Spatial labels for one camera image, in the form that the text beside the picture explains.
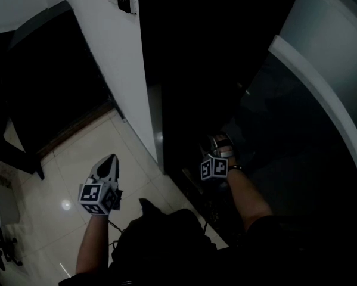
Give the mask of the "person's left forearm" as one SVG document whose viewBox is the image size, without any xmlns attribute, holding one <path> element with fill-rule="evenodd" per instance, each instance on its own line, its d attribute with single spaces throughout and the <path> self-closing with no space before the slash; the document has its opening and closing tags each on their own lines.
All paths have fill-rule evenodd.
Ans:
<svg viewBox="0 0 357 286">
<path fill-rule="evenodd" d="M 108 269 L 108 216 L 92 215 L 77 256 L 76 274 L 103 273 Z"/>
</svg>

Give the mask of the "person's black clothing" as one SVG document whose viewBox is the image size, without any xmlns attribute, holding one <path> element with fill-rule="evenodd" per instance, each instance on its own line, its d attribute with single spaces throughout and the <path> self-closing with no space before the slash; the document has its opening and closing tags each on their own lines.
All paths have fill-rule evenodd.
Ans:
<svg viewBox="0 0 357 286">
<path fill-rule="evenodd" d="M 357 222 L 302 247 L 267 216 L 239 247 L 218 249 L 192 211 L 165 214 L 140 202 L 142 216 L 108 247 L 108 269 L 75 273 L 58 286 L 357 286 Z"/>
</svg>

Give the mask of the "black wooden cabinet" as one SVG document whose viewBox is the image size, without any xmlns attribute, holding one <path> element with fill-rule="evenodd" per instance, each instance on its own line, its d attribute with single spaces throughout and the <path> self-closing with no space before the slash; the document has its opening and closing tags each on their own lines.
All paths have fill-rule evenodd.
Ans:
<svg viewBox="0 0 357 286">
<path fill-rule="evenodd" d="M 41 160 L 117 103 L 62 1 L 0 33 L 0 161 L 44 176 Z"/>
</svg>

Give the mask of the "person's right forearm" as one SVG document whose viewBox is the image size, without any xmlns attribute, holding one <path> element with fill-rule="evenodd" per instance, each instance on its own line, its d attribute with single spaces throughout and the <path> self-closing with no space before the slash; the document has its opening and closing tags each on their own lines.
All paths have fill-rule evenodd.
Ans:
<svg viewBox="0 0 357 286">
<path fill-rule="evenodd" d="M 239 165 L 228 166 L 227 182 L 245 231 L 260 218 L 273 215 L 269 204 Z"/>
</svg>

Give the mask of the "striped glass door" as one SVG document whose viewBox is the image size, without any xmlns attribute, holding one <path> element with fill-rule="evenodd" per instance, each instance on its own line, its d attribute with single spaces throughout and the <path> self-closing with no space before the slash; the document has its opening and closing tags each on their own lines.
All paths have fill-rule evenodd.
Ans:
<svg viewBox="0 0 357 286">
<path fill-rule="evenodd" d="M 357 0 L 294 0 L 226 129 L 276 215 L 357 218 Z"/>
</svg>

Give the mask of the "person's right hand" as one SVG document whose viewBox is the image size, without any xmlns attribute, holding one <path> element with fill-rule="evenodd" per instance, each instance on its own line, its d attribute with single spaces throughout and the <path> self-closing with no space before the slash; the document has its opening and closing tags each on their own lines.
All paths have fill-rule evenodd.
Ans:
<svg viewBox="0 0 357 286">
<path fill-rule="evenodd" d="M 210 154 L 217 158 L 226 158 L 228 166 L 237 165 L 235 156 L 234 144 L 226 133 L 219 133 L 210 136 L 212 146 L 210 147 Z"/>
</svg>

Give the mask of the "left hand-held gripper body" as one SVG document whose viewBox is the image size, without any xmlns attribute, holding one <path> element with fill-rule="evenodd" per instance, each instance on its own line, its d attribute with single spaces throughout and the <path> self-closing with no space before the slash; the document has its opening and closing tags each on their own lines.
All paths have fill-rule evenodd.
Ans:
<svg viewBox="0 0 357 286">
<path fill-rule="evenodd" d="M 108 216 L 112 210 L 120 210 L 122 193 L 117 182 L 88 178 L 80 184 L 78 202 L 91 215 Z"/>
</svg>

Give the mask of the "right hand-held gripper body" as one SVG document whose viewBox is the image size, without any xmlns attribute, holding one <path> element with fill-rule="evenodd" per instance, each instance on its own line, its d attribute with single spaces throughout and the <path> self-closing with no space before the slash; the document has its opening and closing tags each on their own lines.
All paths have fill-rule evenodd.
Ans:
<svg viewBox="0 0 357 286">
<path fill-rule="evenodd" d="M 201 180 L 227 178 L 228 160 L 226 158 L 212 156 L 210 154 L 211 146 L 212 142 L 210 137 L 205 137 L 200 142 L 200 151 L 203 157 L 200 165 Z"/>
</svg>

